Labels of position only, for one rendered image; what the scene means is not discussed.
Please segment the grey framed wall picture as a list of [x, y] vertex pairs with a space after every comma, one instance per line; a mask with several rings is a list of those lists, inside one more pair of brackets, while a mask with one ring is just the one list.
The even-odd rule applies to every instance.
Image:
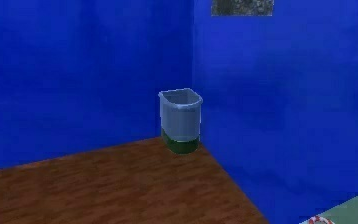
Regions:
[[271, 16], [274, 0], [212, 0], [212, 16]]

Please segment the pale green table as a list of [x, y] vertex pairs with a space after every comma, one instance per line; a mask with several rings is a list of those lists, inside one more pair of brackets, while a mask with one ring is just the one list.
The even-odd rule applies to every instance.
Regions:
[[358, 224], [358, 196], [299, 224]]

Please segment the grey bin with green base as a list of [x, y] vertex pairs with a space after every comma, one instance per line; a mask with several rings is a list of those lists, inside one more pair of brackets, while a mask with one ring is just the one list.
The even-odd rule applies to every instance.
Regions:
[[190, 88], [161, 91], [161, 136], [175, 154], [189, 154], [199, 147], [202, 97]]

